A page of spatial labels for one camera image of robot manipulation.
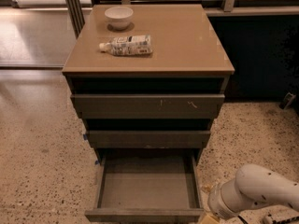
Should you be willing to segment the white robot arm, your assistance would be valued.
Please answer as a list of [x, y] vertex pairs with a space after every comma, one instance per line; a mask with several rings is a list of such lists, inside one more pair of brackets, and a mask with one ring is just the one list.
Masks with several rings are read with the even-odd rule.
[[237, 217], [249, 224], [240, 213], [283, 205], [299, 212], [299, 184], [257, 164], [245, 164], [235, 177], [213, 186], [208, 194], [208, 211], [198, 224], [221, 224], [221, 220]]

